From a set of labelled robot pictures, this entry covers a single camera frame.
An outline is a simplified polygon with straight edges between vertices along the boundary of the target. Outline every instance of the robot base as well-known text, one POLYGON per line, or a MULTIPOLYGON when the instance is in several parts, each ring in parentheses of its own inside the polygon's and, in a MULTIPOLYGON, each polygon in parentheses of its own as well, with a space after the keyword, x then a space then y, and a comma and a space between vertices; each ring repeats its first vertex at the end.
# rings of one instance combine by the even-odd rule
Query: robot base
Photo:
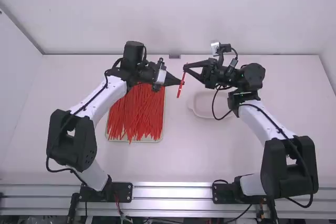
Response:
POLYGON ((112 182, 111 177, 102 191, 96 191, 88 186, 82 185, 79 192, 80 202, 120 202, 130 203, 132 201, 133 184, 112 182))
POLYGON ((213 183, 212 201, 215 204, 260 204, 267 203, 265 196, 246 196, 239 183, 213 183))

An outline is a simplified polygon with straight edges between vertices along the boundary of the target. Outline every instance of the wire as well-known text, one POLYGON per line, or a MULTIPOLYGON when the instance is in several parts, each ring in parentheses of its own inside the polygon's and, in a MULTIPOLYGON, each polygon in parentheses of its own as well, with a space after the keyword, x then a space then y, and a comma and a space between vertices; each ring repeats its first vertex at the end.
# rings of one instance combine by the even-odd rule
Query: wire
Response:
POLYGON ((231 47, 231 49, 232 49, 232 51, 235 52, 235 54, 236 54, 236 58, 235 58, 235 59, 238 60, 238 53, 237 53, 237 51, 236 51, 233 47, 231 47))
POLYGON ((147 218, 145 221, 142 222, 142 224, 145 224, 149 220, 159 220, 159 221, 164 221, 166 223, 176 223, 176 224, 183 224, 184 223, 184 222, 180 222, 180 221, 165 220, 165 219, 161 219, 161 218, 147 218))
POLYGON ((81 177, 79 177, 79 175, 76 173, 75 170, 71 169, 71 168, 64 168, 64 169, 60 169, 60 170, 51 170, 49 168, 49 156, 47 155, 47 159, 46 159, 46 168, 47 168, 47 171, 50 172, 50 173, 60 173, 60 172, 65 172, 65 171, 69 171, 70 173, 73 173, 84 185, 87 185, 85 183, 85 181, 83 179, 81 179, 81 177))
MULTIPOLYGON (((281 133, 281 134, 284 136, 284 138, 285 138, 286 140, 288 140, 288 143, 290 144, 290 146, 292 147, 293 151, 295 152, 295 154, 296 154, 296 156, 297 156, 299 162, 302 164, 302 166, 303 166, 303 170, 305 171, 305 174, 306 174, 308 177, 310 177, 309 172, 308 172, 307 165, 306 165, 305 161, 303 160, 301 154, 300 154, 299 151, 297 150, 296 146, 295 146, 295 145, 293 144, 293 142, 288 138, 288 136, 284 133, 284 131, 283 131, 283 130, 282 130, 282 129, 281 129, 281 128, 280 128, 280 127, 273 121, 273 120, 272 120, 272 118, 270 118, 268 114, 266 114, 261 108, 259 108, 258 106, 255 106, 254 104, 244 103, 244 104, 240 104, 238 107, 240 107, 240 106, 250 106, 250 107, 253 107, 253 108, 257 109, 258 111, 260 111, 260 112, 261 112, 261 113, 262 113, 262 114, 263 114, 263 115, 264 115, 264 116, 271 122, 271 124, 274 125, 274 127, 278 130, 278 132, 281 133)), ((310 184, 311 189, 312 189, 312 191, 313 191, 313 183, 312 183, 311 179, 309 179, 309 184, 310 184)), ((295 200, 293 200, 293 199, 291 199, 291 198, 289 198, 289 197, 286 198, 286 199, 289 200, 289 201, 291 201, 291 202, 293 202, 293 203, 295 203, 296 205, 298 205, 298 206, 300 206, 300 207, 302 207, 302 208, 308 208, 308 207, 310 207, 311 204, 313 203, 313 193, 310 194, 309 202, 308 202, 307 205, 302 205, 301 203, 298 203, 297 201, 295 201, 295 200)))
POLYGON ((224 179, 217 179, 217 180, 213 181, 212 184, 215 184, 217 182, 223 182, 223 183, 229 184, 228 181, 226 181, 224 179))
MULTIPOLYGON (((119 58, 118 60, 115 61, 115 63, 113 64, 113 67, 115 67, 114 65, 117 65, 120 61, 121 61, 122 58, 119 58)), ((53 143, 60 137, 62 131, 65 129, 65 127, 67 126, 67 124, 71 121, 72 118, 74 118, 75 115, 77 115, 79 112, 81 112, 82 110, 86 110, 86 107, 97 97, 100 95, 100 93, 106 89, 108 87, 108 79, 107 79, 107 70, 104 72, 104 76, 105 76, 105 85, 87 102, 85 103, 82 107, 80 107, 74 114, 71 114, 71 116, 65 121, 65 123, 62 125, 58 135, 55 137, 53 143)), ((46 158, 46 168, 47 168, 47 171, 50 172, 50 173, 60 173, 60 172, 65 172, 65 171, 70 171, 71 173, 73 173, 84 185, 87 185, 85 183, 84 180, 82 180, 79 175, 77 174, 77 172, 72 169, 72 168, 64 168, 64 169, 59 169, 59 170, 52 170, 50 169, 49 167, 49 158, 50 158, 50 153, 51 151, 53 150, 53 146, 50 147, 50 151, 47 153, 47 158, 46 158)))
POLYGON ((251 206, 252 206, 252 204, 249 205, 248 208, 246 208, 245 211, 242 212, 239 216, 237 216, 236 218, 233 218, 233 219, 231 219, 231 220, 225 221, 225 222, 223 222, 223 224, 228 224, 228 223, 230 223, 230 222, 233 222, 233 221, 235 221, 235 220, 238 220, 241 216, 243 216, 243 215, 244 215, 244 214, 251 208, 251 206))
POLYGON ((216 115, 215 115, 215 111, 214 111, 214 104, 215 104, 215 99, 216 99, 217 93, 219 92, 219 90, 225 90, 225 89, 229 89, 229 88, 231 88, 230 86, 228 86, 228 87, 223 87, 223 88, 219 88, 219 87, 222 87, 222 86, 216 86, 216 87, 215 87, 215 88, 217 89, 217 91, 216 91, 216 93, 215 93, 215 95, 214 95, 214 97, 213 97, 213 99, 212 99, 212 104, 211 104, 212 116, 214 117, 214 119, 216 119, 216 120, 218 120, 218 121, 224 119, 225 117, 227 117, 227 116, 232 112, 232 110, 229 110, 229 111, 228 111, 225 115, 223 115, 221 118, 216 117, 216 115))
POLYGON ((119 58, 118 60, 115 61, 115 63, 112 65, 112 68, 116 68, 117 65, 122 61, 122 58, 119 58))

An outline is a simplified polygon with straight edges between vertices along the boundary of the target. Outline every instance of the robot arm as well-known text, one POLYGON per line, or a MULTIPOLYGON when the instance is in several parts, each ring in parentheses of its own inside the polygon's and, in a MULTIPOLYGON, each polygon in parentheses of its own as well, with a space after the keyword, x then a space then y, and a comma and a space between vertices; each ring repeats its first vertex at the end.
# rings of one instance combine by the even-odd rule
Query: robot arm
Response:
POLYGON ((230 44, 216 42, 211 47, 213 56, 219 56, 218 60, 209 58, 185 64, 183 70, 206 88, 237 88, 228 94, 228 107, 253 130, 264 146, 260 173, 236 177, 224 188, 232 191, 234 200, 240 202, 262 195, 277 199, 310 194, 312 199, 312 194, 318 191, 313 141, 307 136, 296 136, 265 109, 258 96, 266 72, 261 65, 250 63, 237 69, 238 54, 230 44), (223 66, 224 53, 231 50, 236 57, 228 66, 223 66), (200 74, 192 70, 197 67, 202 68, 200 74), (296 163, 287 165, 287 156, 296 159, 296 163))
POLYGON ((109 108, 138 83, 149 83, 154 92, 162 86, 180 85, 181 80, 166 71, 163 59, 146 60, 142 43, 128 41, 123 58, 104 73, 105 79, 79 104, 68 111, 56 110, 50 117, 46 167, 50 172, 68 170, 95 191, 110 191, 112 179, 95 160, 95 127, 109 108), (67 166, 51 170, 49 159, 67 166))

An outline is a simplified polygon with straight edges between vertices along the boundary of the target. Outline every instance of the bundle of red straws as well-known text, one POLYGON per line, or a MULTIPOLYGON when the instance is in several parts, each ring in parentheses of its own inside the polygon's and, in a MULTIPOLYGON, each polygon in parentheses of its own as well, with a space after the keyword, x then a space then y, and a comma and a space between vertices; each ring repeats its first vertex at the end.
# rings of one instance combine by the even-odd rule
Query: bundle of red straws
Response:
POLYGON ((143 136, 159 140, 163 128, 164 92, 164 87, 153 92, 150 84, 134 86, 110 108, 109 140, 121 140, 124 136, 130 143, 140 141, 143 136))

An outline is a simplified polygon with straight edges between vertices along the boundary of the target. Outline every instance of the metal rail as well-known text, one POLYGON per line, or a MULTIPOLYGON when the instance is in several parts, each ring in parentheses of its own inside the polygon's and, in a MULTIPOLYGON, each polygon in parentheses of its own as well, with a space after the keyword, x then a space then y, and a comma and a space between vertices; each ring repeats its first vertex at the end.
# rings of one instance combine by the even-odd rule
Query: metal rail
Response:
MULTIPOLYGON (((120 204, 125 214, 133 217, 217 217, 238 216, 248 205, 215 205, 212 202, 212 183, 133 183, 133 200, 120 204)), ((4 198, 0 215, 67 215, 72 193, 79 185, 5 184, 0 182, 4 198)), ((295 197, 308 202, 309 196, 295 197)), ((114 203, 89 202, 89 216, 117 216, 114 203)), ((285 199, 276 200, 279 218, 336 219, 336 188, 322 187, 308 209, 300 208, 285 199)), ((268 209, 264 208, 266 217, 268 209)), ((80 203, 77 215, 85 215, 80 203)), ((256 207, 244 215, 256 217, 256 207)))

